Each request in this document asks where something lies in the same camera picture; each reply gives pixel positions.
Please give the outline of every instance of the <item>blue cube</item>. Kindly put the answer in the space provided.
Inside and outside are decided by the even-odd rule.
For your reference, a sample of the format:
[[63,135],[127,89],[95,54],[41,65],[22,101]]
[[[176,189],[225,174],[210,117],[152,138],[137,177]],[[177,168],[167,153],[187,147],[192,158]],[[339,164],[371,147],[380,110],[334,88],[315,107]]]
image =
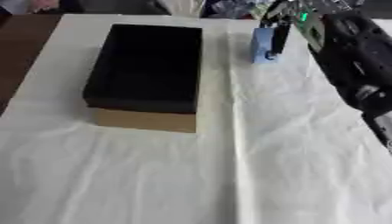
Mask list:
[[255,28],[253,31],[252,42],[250,44],[253,63],[277,62],[277,55],[266,57],[272,48],[273,36],[274,28]]

